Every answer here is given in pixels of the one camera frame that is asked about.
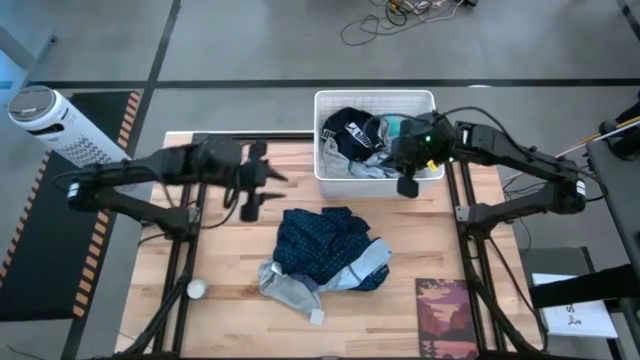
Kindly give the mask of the grey knit garment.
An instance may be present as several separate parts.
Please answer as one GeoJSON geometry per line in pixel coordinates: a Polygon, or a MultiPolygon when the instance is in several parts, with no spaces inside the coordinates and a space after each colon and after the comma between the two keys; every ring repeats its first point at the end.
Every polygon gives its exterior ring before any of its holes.
{"type": "Polygon", "coordinates": [[[375,152],[366,160],[349,160],[338,151],[336,141],[329,139],[322,147],[321,168],[332,179],[396,179],[399,172],[382,165],[387,157],[388,153],[375,152]]]}

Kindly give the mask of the white tower air purifier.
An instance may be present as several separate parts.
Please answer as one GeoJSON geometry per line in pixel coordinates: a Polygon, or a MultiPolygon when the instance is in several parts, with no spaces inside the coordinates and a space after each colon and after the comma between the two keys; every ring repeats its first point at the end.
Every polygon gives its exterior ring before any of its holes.
{"type": "Polygon", "coordinates": [[[95,175],[100,166],[115,164],[125,174],[141,172],[141,181],[152,182],[157,174],[135,167],[125,150],[138,111],[140,94],[131,92],[123,113],[116,117],[118,137],[110,139],[78,106],[46,86],[20,90],[9,102],[9,118],[72,164],[95,175]]]}

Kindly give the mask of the pale blue underwear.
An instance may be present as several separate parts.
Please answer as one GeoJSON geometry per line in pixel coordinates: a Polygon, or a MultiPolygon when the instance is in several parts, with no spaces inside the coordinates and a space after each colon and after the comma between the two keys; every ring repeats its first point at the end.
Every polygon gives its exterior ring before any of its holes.
{"type": "Polygon", "coordinates": [[[376,238],[349,265],[339,270],[319,292],[374,291],[390,273],[388,262],[392,251],[382,238],[376,238]]]}

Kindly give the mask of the navy dotted garment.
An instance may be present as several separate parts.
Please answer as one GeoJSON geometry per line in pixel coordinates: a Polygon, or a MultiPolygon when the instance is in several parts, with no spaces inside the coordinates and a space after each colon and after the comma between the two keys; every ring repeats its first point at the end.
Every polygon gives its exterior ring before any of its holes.
{"type": "Polygon", "coordinates": [[[324,207],[319,213],[304,209],[283,212],[272,259],[282,271],[306,274],[318,285],[356,260],[376,238],[371,227],[347,207],[324,207]]]}

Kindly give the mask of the dark grey side table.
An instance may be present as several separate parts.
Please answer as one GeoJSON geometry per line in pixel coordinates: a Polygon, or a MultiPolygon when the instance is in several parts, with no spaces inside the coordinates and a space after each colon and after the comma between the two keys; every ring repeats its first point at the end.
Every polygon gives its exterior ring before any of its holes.
{"type": "Polygon", "coordinates": [[[640,157],[618,158],[604,141],[586,146],[629,262],[640,278],[640,157]]]}

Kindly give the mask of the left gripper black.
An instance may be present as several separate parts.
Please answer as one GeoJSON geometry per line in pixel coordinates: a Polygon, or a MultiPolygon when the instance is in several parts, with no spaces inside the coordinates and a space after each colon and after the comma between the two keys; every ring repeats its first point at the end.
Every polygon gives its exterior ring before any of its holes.
{"type": "Polygon", "coordinates": [[[230,209],[237,205],[240,192],[245,191],[247,198],[240,208],[240,220],[256,222],[260,206],[268,201],[284,198],[281,193],[258,193],[257,188],[266,185],[267,179],[288,182],[288,178],[274,169],[262,157],[267,153],[267,143],[256,141],[249,145],[248,160],[241,164],[231,181],[231,187],[224,193],[224,208],[230,209]]]}

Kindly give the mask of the sunset landscape print card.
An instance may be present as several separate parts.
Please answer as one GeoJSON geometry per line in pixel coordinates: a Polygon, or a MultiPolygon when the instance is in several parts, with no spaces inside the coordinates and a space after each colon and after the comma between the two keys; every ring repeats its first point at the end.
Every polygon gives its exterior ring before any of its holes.
{"type": "Polygon", "coordinates": [[[420,356],[476,360],[478,346],[466,282],[417,278],[415,287],[420,356]]]}

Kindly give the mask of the grey garment with white label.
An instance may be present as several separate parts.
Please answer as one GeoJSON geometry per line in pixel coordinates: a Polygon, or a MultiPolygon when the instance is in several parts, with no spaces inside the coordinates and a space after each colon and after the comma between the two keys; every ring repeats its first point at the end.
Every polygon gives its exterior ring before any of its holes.
{"type": "Polygon", "coordinates": [[[272,258],[268,258],[259,266],[258,283],[262,295],[306,314],[312,325],[323,324],[325,313],[322,310],[319,291],[310,292],[302,283],[285,274],[281,265],[272,258]]]}

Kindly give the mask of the thin yellow white rod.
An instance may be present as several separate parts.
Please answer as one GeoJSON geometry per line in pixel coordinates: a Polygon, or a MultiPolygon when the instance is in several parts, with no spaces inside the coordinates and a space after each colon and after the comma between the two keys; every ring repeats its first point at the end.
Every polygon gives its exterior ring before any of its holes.
{"type": "Polygon", "coordinates": [[[568,150],[565,150],[559,154],[556,155],[556,158],[560,159],[561,157],[566,156],[567,154],[573,152],[573,151],[577,151],[578,149],[586,146],[588,143],[594,142],[594,141],[600,141],[603,139],[606,139],[608,137],[611,137],[613,135],[616,135],[618,133],[621,133],[633,126],[638,126],[640,124],[640,116],[634,117],[630,120],[624,121],[620,124],[617,124],[611,131],[606,132],[605,134],[594,134],[590,137],[587,137],[585,139],[583,139],[582,141],[580,141],[578,144],[576,144],[575,146],[569,148],[568,150]]]}

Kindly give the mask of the black aluminium table frame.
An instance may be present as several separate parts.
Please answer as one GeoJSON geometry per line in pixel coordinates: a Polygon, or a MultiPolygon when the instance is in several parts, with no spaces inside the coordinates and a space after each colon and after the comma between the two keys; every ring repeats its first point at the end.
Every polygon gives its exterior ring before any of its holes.
{"type": "Polygon", "coordinates": [[[391,273],[373,292],[328,293],[321,301],[321,325],[262,296],[257,270],[273,251],[282,214],[304,208],[317,212],[329,205],[314,174],[311,134],[270,134],[266,138],[271,164],[284,175],[268,189],[255,223],[244,223],[222,208],[222,191],[203,194],[205,230],[196,245],[148,239],[136,248],[127,300],[117,327],[115,350],[129,347],[151,320],[165,292],[169,270],[181,270],[188,256],[194,274],[207,282],[203,299],[176,305],[166,322],[163,349],[181,341],[185,358],[346,358],[415,357],[419,353],[417,291],[419,278],[457,280],[463,277],[460,242],[454,225],[451,189],[470,179],[475,198],[503,199],[498,172],[472,165],[442,178],[415,200],[349,199],[346,206],[363,218],[375,237],[391,247],[391,273]]]}

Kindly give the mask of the small white ball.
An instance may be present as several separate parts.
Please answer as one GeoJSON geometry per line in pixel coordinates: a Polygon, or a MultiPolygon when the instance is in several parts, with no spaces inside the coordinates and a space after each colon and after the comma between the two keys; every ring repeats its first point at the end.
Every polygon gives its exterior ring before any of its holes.
{"type": "Polygon", "coordinates": [[[187,295],[190,299],[198,300],[206,296],[208,283],[204,279],[192,279],[187,285],[187,295]]]}

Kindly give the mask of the black flat bar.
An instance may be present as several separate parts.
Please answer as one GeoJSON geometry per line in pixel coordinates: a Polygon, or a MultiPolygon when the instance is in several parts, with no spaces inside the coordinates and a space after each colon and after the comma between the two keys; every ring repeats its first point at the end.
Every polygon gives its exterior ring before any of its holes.
{"type": "Polygon", "coordinates": [[[630,264],[529,288],[537,309],[599,300],[640,297],[640,277],[630,264]]]}

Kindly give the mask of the white plastic laundry basket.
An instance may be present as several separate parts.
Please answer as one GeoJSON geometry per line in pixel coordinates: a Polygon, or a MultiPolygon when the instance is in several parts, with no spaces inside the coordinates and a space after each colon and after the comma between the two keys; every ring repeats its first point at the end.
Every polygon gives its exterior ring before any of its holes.
{"type": "Polygon", "coordinates": [[[314,97],[313,165],[320,193],[325,198],[397,198],[396,179],[334,177],[325,169],[321,130],[336,111],[353,107],[373,115],[419,115],[436,108],[433,94],[421,89],[321,90],[314,97]]]}

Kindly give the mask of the lavender garment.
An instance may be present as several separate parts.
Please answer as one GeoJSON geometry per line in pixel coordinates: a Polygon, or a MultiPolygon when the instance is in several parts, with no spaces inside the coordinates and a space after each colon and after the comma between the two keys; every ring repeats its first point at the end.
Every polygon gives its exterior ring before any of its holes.
{"type": "Polygon", "coordinates": [[[306,274],[300,274],[300,273],[292,273],[290,274],[290,277],[293,280],[296,280],[300,283],[302,283],[310,292],[317,292],[319,285],[318,283],[311,278],[310,276],[306,275],[306,274]]]}

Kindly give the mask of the white paper sheet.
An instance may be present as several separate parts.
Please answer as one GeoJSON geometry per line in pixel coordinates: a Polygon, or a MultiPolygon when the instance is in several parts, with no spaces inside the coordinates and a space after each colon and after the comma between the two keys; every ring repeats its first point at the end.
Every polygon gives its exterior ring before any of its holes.
{"type": "Polygon", "coordinates": [[[540,313],[550,335],[606,339],[618,337],[602,300],[541,308],[540,313]]]}

